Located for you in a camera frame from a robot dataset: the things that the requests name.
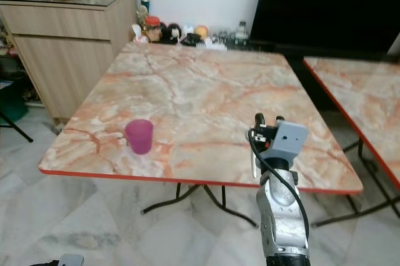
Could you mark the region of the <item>silver metal spoon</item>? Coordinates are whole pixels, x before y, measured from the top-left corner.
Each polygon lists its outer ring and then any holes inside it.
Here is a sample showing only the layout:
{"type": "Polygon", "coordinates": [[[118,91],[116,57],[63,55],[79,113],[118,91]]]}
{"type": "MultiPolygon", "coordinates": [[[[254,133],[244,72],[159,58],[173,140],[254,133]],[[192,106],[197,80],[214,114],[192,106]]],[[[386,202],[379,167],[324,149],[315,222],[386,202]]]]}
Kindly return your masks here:
{"type": "Polygon", "coordinates": [[[258,168],[258,158],[254,151],[251,150],[251,168],[252,168],[252,177],[257,179],[260,176],[260,170],[258,168]]]}

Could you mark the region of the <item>large marble folding table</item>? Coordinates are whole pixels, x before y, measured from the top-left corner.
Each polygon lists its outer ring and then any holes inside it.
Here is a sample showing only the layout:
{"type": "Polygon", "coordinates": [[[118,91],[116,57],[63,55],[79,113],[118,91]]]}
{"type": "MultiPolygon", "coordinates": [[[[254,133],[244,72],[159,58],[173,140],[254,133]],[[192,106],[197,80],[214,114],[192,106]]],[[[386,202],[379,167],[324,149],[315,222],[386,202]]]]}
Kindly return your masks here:
{"type": "Polygon", "coordinates": [[[358,195],[364,184],[285,57],[130,43],[69,118],[37,168],[65,177],[143,180],[254,191],[245,138],[264,114],[309,134],[292,169],[304,194],[358,195]],[[137,155],[126,124],[154,124],[137,155]]]}

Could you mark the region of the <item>small marble folding table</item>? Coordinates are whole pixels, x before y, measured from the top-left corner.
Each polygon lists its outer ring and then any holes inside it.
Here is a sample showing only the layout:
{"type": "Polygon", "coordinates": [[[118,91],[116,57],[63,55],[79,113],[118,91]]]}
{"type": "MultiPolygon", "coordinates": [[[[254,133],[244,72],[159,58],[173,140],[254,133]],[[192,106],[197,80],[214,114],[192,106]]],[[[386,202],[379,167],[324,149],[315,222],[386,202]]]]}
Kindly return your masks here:
{"type": "Polygon", "coordinates": [[[365,217],[391,208],[400,218],[400,62],[304,57],[303,63],[347,118],[356,150],[384,201],[314,223],[315,227],[365,217]]]}

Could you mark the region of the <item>green storage box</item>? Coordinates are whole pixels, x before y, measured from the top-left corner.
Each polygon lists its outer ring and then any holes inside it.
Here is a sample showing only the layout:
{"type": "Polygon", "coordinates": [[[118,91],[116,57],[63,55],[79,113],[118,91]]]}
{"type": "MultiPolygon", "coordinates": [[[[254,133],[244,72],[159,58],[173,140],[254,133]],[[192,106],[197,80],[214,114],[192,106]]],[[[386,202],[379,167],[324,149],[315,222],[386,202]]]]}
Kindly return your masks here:
{"type": "Polygon", "coordinates": [[[20,84],[14,81],[0,81],[0,110],[16,122],[25,117],[29,110],[22,95],[20,84]]]}

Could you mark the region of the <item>purple plastic cup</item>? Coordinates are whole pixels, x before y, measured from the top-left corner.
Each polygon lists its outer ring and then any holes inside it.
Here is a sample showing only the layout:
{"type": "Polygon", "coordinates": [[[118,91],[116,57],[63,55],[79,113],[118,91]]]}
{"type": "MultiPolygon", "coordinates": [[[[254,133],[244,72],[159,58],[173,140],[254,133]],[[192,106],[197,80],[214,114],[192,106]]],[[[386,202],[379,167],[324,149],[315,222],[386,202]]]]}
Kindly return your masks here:
{"type": "Polygon", "coordinates": [[[124,128],[125,138],[132,152],[145,155],[153,146],[154,124],[148,119],[135,119],[124,128]]]}

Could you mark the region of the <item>black television screen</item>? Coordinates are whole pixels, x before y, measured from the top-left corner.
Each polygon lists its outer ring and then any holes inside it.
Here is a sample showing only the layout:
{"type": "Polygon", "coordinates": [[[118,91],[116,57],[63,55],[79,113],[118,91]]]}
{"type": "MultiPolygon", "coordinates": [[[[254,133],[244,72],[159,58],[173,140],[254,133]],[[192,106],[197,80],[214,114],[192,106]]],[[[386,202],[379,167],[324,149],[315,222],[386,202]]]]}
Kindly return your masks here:
{"type": "Polygon", "coordinates": [[[400,0],[258,0],[254,41],[388,52],[400,34],[400,0]]]}

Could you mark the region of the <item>black round eared toy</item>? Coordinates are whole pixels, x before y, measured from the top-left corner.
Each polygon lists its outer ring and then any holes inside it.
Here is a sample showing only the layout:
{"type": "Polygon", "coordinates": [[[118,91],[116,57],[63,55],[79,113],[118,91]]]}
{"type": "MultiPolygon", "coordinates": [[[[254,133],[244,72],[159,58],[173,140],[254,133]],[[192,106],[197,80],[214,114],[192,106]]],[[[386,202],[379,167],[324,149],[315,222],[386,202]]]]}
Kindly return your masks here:
{"type": "Polygon", "coordinates": [[[179,24],[160,23],[162,35],[158,41],[160,44],[177,44],[182,37],[182,28],[179,24]]]}

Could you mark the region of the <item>red capped jar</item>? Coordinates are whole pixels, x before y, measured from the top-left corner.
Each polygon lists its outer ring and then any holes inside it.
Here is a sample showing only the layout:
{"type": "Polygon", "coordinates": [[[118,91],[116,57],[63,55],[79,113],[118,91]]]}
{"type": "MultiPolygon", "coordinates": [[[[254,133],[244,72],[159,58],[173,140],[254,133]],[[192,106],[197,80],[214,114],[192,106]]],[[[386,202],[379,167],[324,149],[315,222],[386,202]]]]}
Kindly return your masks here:
{"type": "Polygon", "coordinates": [[[148,36],[149,42],[158,42],[162,38],[160,18],[156,16],[148,16],[144,21],[144,31],[148,36]]]}

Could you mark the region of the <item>light wooden cabinet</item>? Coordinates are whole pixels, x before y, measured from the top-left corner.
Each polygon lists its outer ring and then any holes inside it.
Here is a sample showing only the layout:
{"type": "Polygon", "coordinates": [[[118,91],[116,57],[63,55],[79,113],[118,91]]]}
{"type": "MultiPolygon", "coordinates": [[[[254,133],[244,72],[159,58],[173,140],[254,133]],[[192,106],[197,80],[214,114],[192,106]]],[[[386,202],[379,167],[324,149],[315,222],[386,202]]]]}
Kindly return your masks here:
{"type": "Polygon", "coordinates": [[[137,0],[0,0],[0,15],[52,118],[67,123],[132,40],[137,0]]]}

